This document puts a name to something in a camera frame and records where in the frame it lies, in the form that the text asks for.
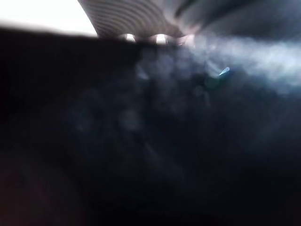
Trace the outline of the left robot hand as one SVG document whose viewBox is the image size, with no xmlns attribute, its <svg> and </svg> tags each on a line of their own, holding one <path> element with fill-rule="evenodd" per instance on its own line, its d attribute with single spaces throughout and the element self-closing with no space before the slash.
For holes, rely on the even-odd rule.
<svg viewBox="0 0 301 226">
<path fill-rule="evenodd" d="M 81 0 L 97 35 L 165 34 L 301 39 L 298 0 Z"/>
</svg>

